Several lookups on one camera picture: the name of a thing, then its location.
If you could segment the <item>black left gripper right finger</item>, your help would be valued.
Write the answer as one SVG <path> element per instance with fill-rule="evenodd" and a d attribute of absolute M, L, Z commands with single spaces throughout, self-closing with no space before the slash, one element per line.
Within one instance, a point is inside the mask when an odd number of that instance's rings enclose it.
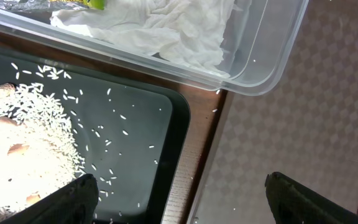
<path fill-rule="evenodd" d="M 276 224 L 358 224 L 358 215 L 280 173 L 265 180 L 265 193 Z"/>

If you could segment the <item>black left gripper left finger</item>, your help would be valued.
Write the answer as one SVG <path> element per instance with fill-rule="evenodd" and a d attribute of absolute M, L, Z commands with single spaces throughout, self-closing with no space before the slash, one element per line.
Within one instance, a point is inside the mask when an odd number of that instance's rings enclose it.
<path fill-rule="evenodd" d="M 91 224 L 98 198 L 96 178 L 85 174 L 0 224 Z"/>

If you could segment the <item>white paper napkin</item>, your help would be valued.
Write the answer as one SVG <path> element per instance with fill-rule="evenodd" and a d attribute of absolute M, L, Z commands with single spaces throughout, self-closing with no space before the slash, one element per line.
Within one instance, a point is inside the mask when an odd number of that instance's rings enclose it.
<path fill-rule="evenodd" d="M 227 78 L 218 70 L 228 0 L 106 0 L 104 9 L 52 12 L 51 25 Z"/>

